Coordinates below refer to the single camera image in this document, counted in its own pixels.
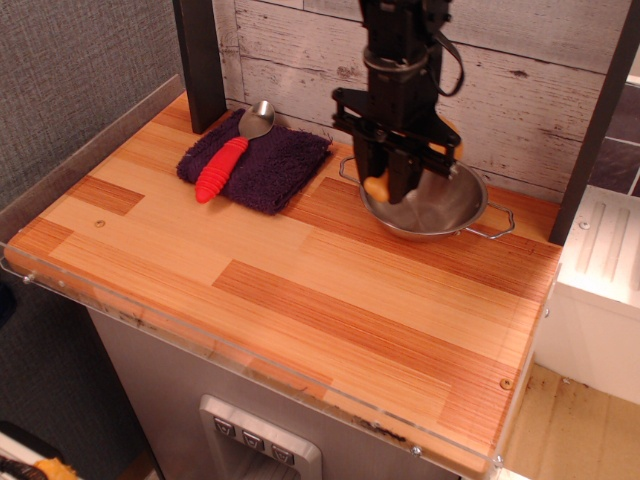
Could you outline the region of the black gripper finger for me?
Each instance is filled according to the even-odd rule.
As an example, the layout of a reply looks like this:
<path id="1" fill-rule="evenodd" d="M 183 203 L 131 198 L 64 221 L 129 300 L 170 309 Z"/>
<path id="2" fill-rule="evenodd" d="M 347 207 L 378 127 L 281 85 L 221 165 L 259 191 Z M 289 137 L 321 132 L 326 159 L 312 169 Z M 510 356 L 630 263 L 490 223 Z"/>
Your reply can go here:
<path id="1" fill-rule="evenodd" d="M 393 150 L 388 156 L 389 203 L 398 204 L 421 179 L 423 166 L 420 159 L 402 150 Z"/>
<path id="2" fill-rule="evenodd" d="M 379 178 L 387 171 L 388 153 L 384 142 L 355 131 L 353 151 L 361 184 L 364 184 L 367 178 Z"/>

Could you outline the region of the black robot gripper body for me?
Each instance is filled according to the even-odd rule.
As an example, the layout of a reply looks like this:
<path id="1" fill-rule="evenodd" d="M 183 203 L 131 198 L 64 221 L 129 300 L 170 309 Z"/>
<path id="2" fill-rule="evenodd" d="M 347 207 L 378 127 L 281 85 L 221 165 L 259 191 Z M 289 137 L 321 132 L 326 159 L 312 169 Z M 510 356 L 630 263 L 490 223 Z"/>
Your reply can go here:
<path id="1" fill-rule="evenodd" d="M 353 137 L 355 131 L 383 142 L 390 132 L 418 141 L 435 139 L 440 62 L 428 62 L 409 72 L 369 70 L 365 90 L 337 88 L 334 126 Z"/>

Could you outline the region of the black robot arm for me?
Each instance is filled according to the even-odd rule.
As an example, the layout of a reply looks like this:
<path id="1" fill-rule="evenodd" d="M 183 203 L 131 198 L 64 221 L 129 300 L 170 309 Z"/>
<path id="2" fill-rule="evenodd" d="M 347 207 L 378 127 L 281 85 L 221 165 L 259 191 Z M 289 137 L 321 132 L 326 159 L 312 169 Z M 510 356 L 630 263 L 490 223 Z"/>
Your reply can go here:
<path id="1" fill-rule="evenodd" d="M 462 140 L 436 111 L 438 100 L 461 89 L 460 72 L 448 91 L 440 85 L 442 60 L 462 60 L 442 33 L 451 19 L 446 1 L 363 1 L 367 31 L 364 90 L 337 88 L 335 128 L 351 135 L 358 178 L 379 202 L 400 203 L 424 171 L 450 177 Z"/>

